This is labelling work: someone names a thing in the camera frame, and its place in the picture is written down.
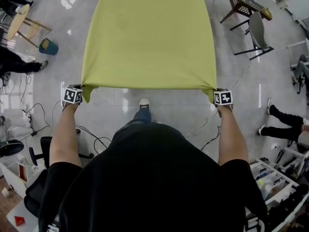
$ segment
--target round table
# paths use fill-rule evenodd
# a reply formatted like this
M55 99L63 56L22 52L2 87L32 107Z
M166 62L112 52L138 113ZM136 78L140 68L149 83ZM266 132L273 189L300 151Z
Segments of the round table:
M27 14L29 12L30 6L29 4L24 5L21 8L20 14L17 13L10 25L10 28L8 30L8 36L7 39L10 40L12 39L16 33L18 33L21 37L23 37L26 41L28 41L30 44L32 44L33 46L35 46L36 48L39 48L35 43L33 43L30 39L35 35L35 33L37 32L37 30L39 29L39 27L42 27L44 29L47 29L49 31L51 31L50 28L48 28L47 26L42 25L41 23L31 20L30 18L27 18ZM30 26L30 31L28 32L27 36L25 36L24 34L22 34L19 29L21 27L21 25L25 23L26 25Z

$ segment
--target red object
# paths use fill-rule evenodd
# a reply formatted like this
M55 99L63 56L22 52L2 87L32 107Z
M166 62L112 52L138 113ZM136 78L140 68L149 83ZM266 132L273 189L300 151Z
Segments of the red object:
M16 226L20 226L20 225L25 223L25 219L23 217L15 217L14 216L14 218L15 218Z

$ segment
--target trash bin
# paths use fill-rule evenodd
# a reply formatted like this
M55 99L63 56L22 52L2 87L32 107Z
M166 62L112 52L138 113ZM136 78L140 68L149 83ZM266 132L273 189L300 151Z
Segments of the trash bin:
M39 46L39 52L48 54L48 55L56 55L58 52L59 47L52 42L51 40L45 38L42 40Z

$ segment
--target yellow-green cloth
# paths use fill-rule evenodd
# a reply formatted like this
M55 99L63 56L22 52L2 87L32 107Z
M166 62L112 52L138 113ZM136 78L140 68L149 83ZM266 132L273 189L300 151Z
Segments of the yellow-green cloth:
M202 89L213 101L216 63L204 0L99 0L87 37L82 85Z

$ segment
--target white tiled floor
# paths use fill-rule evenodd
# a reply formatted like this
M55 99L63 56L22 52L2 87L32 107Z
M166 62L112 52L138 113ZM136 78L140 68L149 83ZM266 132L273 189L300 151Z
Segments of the white tiled floor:
M98 0L35 0L29 17L40 20L53 30L48 33L40 30L34 37L39 43L45 37L59 45L56 56L37 53L29 43L15 36L9 43L12 50L21 55L25 61L49 60L49 66L42 72L32 75L32 82L27 86L24 97L29 106L39 102L45 109L46 120L52 123L52 109L60 99L61 85L79 83L81 80L84 46ZM231 89L242 76L244 69L250 66L244 77L233 89L234 114L239 127L248 144L250 159L255 157L274 158L276 152L270 151L275 143L286 145L286 140L257 137L256 130L263 124L284 127L276 118L266 115L266 102L273 97L277 107L284 112L305 116L307 102L305 89L300 95L292 86L290 77L290 62L295 62L300 53L305 52L303 46L287 49L288 44L304 39L304 33L291 17L276 6L270 8L273 19L264 20L268 41L275 48L269 54L249 61L249 54L234 56L233 53L252 48L250 36L244 35L247 26L229 29L246 20L245 17L234 14L224 23L220 20L231 10L228 0L205 0L212 25L216 49L218 87ZM22 75L21 91L25 88L25 77ZM2 91L2 113L5 116L20 116L18 88L20 75L13 73L9 85ZM77 122L88 128L96 136L112 138L113 134L125 125L138 109L139 99L150 98L152 102L153 119L171 125L185 137L205 124L205 118L212 118L216 109L210 105L208 97L200 90L130 90L115 88L99 88L92 92L89 104L82 104L76 113ZM58 103L54 110L54 123L59 119L61 106ZM31 112L36 130L45 126L43 112L36 106ZM188 140L201 148L207 141L217 135L220 118L216 115L205 127ZM33 146L40 152L40 137L50 134L50 128L38 135L26 139L27 147ZM218 140L211 142L204 152L213 159L218 158ZM84 132L80 135L80 151L94 152L93 139Z

